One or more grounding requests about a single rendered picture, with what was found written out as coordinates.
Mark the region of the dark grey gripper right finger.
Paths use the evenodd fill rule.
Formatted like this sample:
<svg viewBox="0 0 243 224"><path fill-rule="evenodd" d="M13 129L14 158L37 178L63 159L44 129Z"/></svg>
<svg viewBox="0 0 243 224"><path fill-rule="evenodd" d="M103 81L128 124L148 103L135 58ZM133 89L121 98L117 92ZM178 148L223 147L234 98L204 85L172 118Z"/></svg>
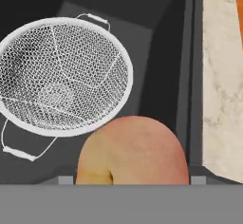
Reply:
<svg viewBox="0 0 243 224"><path fill-rule="evenodd" d="M221 184L221 181L203 166L190 166L189 175L192 185Z"/></svg>

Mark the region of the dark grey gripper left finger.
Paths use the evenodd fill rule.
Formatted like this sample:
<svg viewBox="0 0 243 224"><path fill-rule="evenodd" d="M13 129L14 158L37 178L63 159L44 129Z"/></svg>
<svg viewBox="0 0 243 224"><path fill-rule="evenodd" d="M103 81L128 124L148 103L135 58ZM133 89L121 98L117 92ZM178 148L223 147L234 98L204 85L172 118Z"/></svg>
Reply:
<svg viewBox="0 0 243 224"><path fill-rule="evenodd" d="M44 177L40 184L42 185L73 185L77 176L75 166L61 166L56 168L47 177Z"/></svg>

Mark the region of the pink yellow peach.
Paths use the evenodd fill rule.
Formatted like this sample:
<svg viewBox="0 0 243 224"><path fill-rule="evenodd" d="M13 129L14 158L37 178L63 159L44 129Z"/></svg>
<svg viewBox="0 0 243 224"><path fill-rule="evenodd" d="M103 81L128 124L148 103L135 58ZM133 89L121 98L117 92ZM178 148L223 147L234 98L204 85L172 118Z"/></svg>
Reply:
<svg viewBox="0 0 243 224"><path fill-rule="evenodd" d="M128 116L88 137L76 183L187 185L189 174L182 147L167 126L151 118Z"/></svg>

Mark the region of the white mesh colander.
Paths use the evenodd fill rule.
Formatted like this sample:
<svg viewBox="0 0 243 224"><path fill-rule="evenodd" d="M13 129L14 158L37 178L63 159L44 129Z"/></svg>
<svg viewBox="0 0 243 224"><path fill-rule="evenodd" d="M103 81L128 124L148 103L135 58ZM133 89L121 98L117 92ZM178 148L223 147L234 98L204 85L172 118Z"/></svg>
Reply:
<svg viewBox="0 0 243 224"><path fill-rule="evenodd" d="M37 20L0 41L0 114L33 134L96 130L121 111L133 81L125 47L90 13Z"/></svg>

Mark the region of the dark grey sink basin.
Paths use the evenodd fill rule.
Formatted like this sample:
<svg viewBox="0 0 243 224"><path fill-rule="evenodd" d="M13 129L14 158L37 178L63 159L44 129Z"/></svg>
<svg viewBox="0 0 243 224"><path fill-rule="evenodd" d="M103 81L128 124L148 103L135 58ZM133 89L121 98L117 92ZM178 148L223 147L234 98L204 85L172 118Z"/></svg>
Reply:
<svg viewBox="0 0 243 224"><path fill-rule="evenodd" d="M63 3L64 0L0 0L0 41L37 20L79 15L63 11ZM111 121L128 116L151 118L167 126L178 139L184 22L180 0L172 2L154 30L108 22L111 33L128 52L134 69L129 98ZM0 184L36 184L61 166L78 169L85 141L103 126L80 136L53 140L7 122L0 114Z"/></svg>

